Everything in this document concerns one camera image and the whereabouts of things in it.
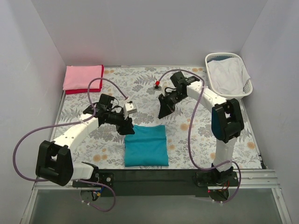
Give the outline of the teal t shirt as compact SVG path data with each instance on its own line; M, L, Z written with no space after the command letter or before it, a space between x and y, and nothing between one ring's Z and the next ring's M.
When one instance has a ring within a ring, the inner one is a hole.
M124 139L125 167L169 165L166 129L164 125L134 126L133 135Z

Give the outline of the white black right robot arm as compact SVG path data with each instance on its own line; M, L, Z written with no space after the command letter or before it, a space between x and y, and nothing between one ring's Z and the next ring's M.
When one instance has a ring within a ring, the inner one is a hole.
M167 91L157 80L155 90L160 90L159 119L175 112L175 106L190 97L197 105L204 106L211 113L211 130L216 138L215 158L210 168L195 165L198 172L195 179L199 186L222 185L240 181L241 176L234 171L237 166L233 161L233 151L237 138L244 129L244 122L239 101L235 98L226 99L214 93L206 85L203 78L191 72L185 77L185 70L172 70L170 80L173 87Z

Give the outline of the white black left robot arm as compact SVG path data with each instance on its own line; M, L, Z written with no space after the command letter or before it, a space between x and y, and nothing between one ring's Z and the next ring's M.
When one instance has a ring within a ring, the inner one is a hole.
M53 141L43 141L39 146L36 175L60 186L70 181L83 180L88 186L100 181L99 168L88 162L74 162L72 151L103 124L114 125L120 135L134 134L130 114L137 111L135 103L127 101L124 106L113 105L115 98L102 94L98 102L88 106L80 116L79 123Z

